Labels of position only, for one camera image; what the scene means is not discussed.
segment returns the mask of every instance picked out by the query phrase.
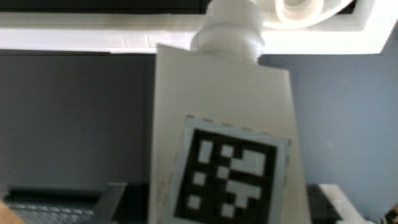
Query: black object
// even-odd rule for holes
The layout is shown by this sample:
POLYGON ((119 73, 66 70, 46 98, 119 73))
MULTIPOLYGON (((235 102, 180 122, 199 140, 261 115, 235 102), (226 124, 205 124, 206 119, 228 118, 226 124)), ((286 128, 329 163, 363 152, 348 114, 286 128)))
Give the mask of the black object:
POLYGON ((133 224, 146 219, 146 189, 126 183, 105 192, 13 188, 4 202, 27 224, 133 224))
POLYGON ((398 223, 398 204, 395 208, 389 210, 388 214, 380 219, 380 224, 396 224, 398 223))
POLYGON ((208 224, 260 224, 267 223, 269 220, 269 210, 270 210, 270 197, 272 197, 272 183, 274 183, 274 170, 276 170, 276 146, 260 144, 208 131, 196 130, 192 149, 187 160, 187 169, 183 174, 183 187, 178 196, 176 204, 176 216, 208 224), (212 155, 210 163, 203 164, 197 160, 201 153, 201 142, 212 142, 212 155), (229 145, 233 147, 231 158, 221 156, 222 146, 229 145), (231 159, 242 159, 244 151, 251 150, 261 153, 267 157, 267 163, 263 166, 263 176, 251 175, 233 169, 229 169, 228 179, 217 177, 217 167, 228 167, 231 164, 231 159), (197 186, 192 183, 194 173, 201 172, 208 176, 208 184, 197 186), (247 208, 235 207, 237 215, 228 218, 219 215, 222 204, 235 204, 237 195, 228 192, 228 181, 233 180, 261 189, 260 199, 249 199, 247 208), (190 195, 197 195, 203 201, 199 209, 187 207, 187 201, 190 195))
POLYGON ((318 185, 308 186, 308 199, 313 224, 336 224, 343 219, 318 185))
POLYGON ((2 12, 203 14, 210 0, 16 0, 0 1, 2 12))
POLYGON ((347 7, 338 12, 338 14, 352 14, 356 11, 356 6, 357 6, 357 0, 352 1, 352 3, 347 5, 347 7))

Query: white plastic part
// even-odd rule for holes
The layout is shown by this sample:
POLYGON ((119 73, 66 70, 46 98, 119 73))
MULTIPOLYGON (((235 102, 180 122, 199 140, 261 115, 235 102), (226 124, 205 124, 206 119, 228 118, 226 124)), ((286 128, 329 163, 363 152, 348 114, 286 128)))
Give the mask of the white plastic part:
POLYGON ((370 222, 364 220, 357 212, 357 209, 340 189, 340 186, 334 184, 320 184, 320 189, 325 193, 325 197, 343 218, 340 224, 368 224, 370 222))
POLYGON ((190 46, 203 15, 0 13, 0 49, 157 53, 190 46))
POLYGON ((165 209, 187 116, 292 140, 277 224, 309 224, 288 71, 160 45, 155 83, 149 224, 165 209))
POLYGON ((233 60, 258 62, 263 50, 263 12, 249 0, 213 0, 190 49, 233 60))

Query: white roll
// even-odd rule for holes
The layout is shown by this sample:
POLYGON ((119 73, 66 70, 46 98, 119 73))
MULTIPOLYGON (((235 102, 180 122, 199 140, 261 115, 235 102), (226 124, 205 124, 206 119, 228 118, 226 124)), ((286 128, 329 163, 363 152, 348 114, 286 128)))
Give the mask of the white roll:
POLYGON ((265 27, 300 29, 313 26, 343 10, 354 0, 258 0, 265 27))

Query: white panel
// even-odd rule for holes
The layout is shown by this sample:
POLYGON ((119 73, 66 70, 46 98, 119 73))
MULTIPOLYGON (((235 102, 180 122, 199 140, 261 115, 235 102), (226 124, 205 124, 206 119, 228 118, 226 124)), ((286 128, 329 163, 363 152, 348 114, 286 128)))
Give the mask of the white panel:
POLYGON ((235 206, 229 204, 222 205, 222 211, 221 214, 224 217, 233 218, 235 217, 235 206))
POLYGON ((212 152, 213 152, 213 143, 208 141, 201 142, 201 149, 199 149, 199 162, 208 163, 210 162, 210 157, 212 157, 212 152))
POLYGON ((308 224, 288 72, 167 46, 158 49, 149 223, 158 223, 162 217, 176 156, 183 148, 185 119, 194 116, 292 140, 284 200, 279 200, 281 224, 308 224))
POLYGON ((189 204, 187 204, 187 207, 189 207, 189 208, 194 208, 194 209, 197 209, 197 208, 201 207, 201 198, 199 198, 196 195, 192 195, 192 196, 189 197, 189 204))
POLYGON ((224 145, 222 146, 222 149, 221 149, 221 155, 228 158, 233 157, 233 147, 229 145, 224 145))
POLYGON ((229 180, 228 192, 231 192, 237 195, 237 200, 235 200, 237 207, 247 208, 249 198, 260 199, 260 194, 261 194, 260 187, 229 180))
POLYGON ((196 183, 197 185, 205 185, 205 182, 206 182, 206 174, 196 172, 196 175, 194 175, 194 183, 196 183))
POLYGON ((219 167, 217 168, 217 177, 221 178, 221 179, 228 179, 229 178, 229 169, 228 169, 228 167, 219 167))

